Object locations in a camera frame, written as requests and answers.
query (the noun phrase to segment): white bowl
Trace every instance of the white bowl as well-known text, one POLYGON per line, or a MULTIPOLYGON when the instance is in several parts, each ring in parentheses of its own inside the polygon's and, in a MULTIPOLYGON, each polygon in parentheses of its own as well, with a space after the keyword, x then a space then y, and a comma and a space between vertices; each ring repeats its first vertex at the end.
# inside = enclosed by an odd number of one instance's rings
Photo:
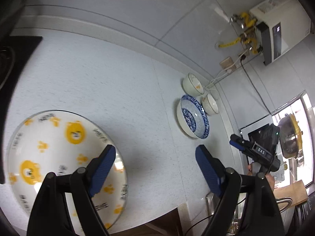
POLYGON ((188 73, 183 80, 183 88, 184 91, 192 97, 198 97, 204 94, 204 88, 197 77, 192 73, 188 73))
POLYGON ((205 139, 209 135, 209 121, 201 104, 184 95, 177 105, 177 118, 182 129, 191 137, 205 139))
MULTIPOLYGON (((86 167, 108 144, 115 146, 101 128, 75 113, 45 111, 27 118, 13 135, 8 154, 11 187, 22 208, 30 214, 48 172, 71 174, 86 167)), ((124 163, 115 148, 115 162, 102 190, 92 198, 106 228, 120 216, 128 191, 124 163)), ((66 199, 74 230, 84 235, 72 195, 66 193, 66 199)))
POLYGON ((202 100, 202 107, 209 115, 214 115, 219 113, 218 106, 216 104, 215 99, 210 95, 207 94, 202 100))

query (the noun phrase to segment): stove burner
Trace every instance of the stove burner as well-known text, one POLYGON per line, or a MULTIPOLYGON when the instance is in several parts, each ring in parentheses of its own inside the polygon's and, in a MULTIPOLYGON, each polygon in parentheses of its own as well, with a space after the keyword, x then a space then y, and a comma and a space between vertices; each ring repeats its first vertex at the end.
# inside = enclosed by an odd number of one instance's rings
POLYGON ((0 90, 9 77, 15 62, 15 53, 10 47, 0 47, 0 90))

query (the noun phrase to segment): blue floral pattern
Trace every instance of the blue floral pattern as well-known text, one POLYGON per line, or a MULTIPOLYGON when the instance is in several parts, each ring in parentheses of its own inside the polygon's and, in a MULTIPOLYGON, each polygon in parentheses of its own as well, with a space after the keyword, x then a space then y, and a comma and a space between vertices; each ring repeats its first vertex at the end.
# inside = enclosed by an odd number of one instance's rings
POLYGON ((208 121, 208 118, 207 118, 207 115, 206 113, 204 112, 204 108, 202 107, 202 105, 196 100, 196 98, 186 94, 184 96, 182 96, 181 100, 189 100, 190 102, 192 102, 196 107, 197 109, 200 111, 201 113, 201 116, 204 120, 204 134, 202 137, 200 137, 201 139, 205 139, 208 135, 209 135, 209 121, 208 121))
POLYGON ((192 130, 192 132, 195 132, 197 125, 193 115, 186 108, 182 108, 182 112, 188 127, 192 130))

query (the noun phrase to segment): black stove top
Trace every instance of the black stove top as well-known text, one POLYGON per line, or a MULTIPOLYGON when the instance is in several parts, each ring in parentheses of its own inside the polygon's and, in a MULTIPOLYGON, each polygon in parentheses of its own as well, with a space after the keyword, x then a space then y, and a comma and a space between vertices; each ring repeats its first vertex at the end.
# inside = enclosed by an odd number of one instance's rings
POLYGON ((4 124, 18 78, 41 36, 9 36, 0 42, 0 184, 5 183, 3 170, 4 124))

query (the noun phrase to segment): metal handle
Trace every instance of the metal handle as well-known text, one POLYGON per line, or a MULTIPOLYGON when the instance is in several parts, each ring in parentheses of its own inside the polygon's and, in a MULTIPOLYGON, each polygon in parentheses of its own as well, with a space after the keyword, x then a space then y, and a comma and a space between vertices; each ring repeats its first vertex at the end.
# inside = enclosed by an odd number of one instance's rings
POLYGON ((284 198, 276 199, 276 202, 277 204, 285 203, 285 202, 288 203, 286 206, 284 206, 283 208, 279 210, 280 213, 282 213, 283 211, 287 210, 291 206, 293 200, 291 197, 284 197, 284 198))

